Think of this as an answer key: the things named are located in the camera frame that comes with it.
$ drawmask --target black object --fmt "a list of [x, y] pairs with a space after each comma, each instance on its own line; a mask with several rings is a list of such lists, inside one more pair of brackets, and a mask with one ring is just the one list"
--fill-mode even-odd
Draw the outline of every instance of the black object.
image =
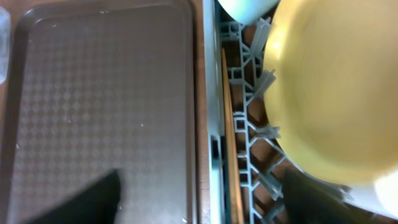
[[287, 169], [282, 182], [285, 208], [290, 224], [367, 224], [375, 223], [362, 211], [343, 203], [343, 192]]
[[112, 224], [121, 199], [116, 170], [58, 208], [27, 224]]

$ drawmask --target dish rack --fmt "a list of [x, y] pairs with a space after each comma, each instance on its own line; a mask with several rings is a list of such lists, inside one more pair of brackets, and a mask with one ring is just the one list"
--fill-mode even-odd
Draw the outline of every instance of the dish rack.
[[[229, 84], [241, 86], [243, 107], [234, 110], [234, 130], [244, 135], [244, 149], [238, 152], [238, 160], [245, 160], [245, 166], [239, 166], [241, 189], [247, 190], [247, 212], [245, 223], [273, 223], [274, 218], [284, 210], [281, 183], [272, 172], [287, 160], [283, 150], [274, 139], [279, 137], [278, 127], [269, 124], [256, 126], [248, 119], [248, 106], [262, 94], [274, 80], [272, 71], [262, 71], [265, 40], [270, 29], [270, 19], [260, 19], [256, 24], [256, 33], [251, 46], [243, 38], [246, 26], [236, 21], [223, 21], [221, 6], [215, 0], [203, 1], [205, 63], [206, 63], [206, 99], [208, 112], [208, 146], [210, 160], [211, 222], [230, 223], [228, 202], [228, 175], [225, 157], [223, 85], [221, 72], [221, 48], [234, 42], [239, 48], [238, 66], [228, 66]], [[251, 70], [245, 67], [251, 64]], [[257, 141], [265, 141], [279, 156], [265, 170], [258, 169], [251, 162], [251, 148]], [[260, 212], [254, 201], [254, 191], [262, 186], [275, 203], [267, 211]]]

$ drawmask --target textured tray surface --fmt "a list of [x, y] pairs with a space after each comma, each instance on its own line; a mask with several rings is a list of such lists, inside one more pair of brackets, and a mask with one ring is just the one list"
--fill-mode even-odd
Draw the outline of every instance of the textured tray surface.
[[192, 41], [179, 10], [105, 8], [26, 31], [26, 51], [13, 58], [26, 56], [24, 72], [9, 81], [21, 86], [16, 139], [2, 148], [3, 160], [15, 150], [9, 200], [1, 201], [8, 223], [45, 212], [112, 168], [125, 178], [120, 223], [191, 218]]

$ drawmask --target wooden table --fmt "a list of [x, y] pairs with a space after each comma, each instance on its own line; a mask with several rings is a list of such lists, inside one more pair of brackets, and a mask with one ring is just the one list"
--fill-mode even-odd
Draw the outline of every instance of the wooden table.
[[[0, 0], [0, 6], [11, 15], [12, 28], [16, 21], [31, 7], [42, 3], [65, 0]], [[197, 132], [197, 190], [198, 223], [210, 223], [209, 158], [206, 130], [206, 83], [203, 49], [203, 8], [202, 0], [190, 0], [195, 12], [195, 79], [196, 79], [196, 132]], [[3, 105], [5, 84], [0, 85], [0, 106]]]

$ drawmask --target brown plastic tray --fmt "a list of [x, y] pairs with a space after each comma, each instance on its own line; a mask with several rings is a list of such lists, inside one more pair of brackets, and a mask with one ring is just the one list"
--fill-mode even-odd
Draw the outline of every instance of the brown plastic tray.
[[117, 223], [196, 223], [192, 11], [184, 0], [38, 6], [14, 34], [0, 223], [60, 205], [113, 168]]

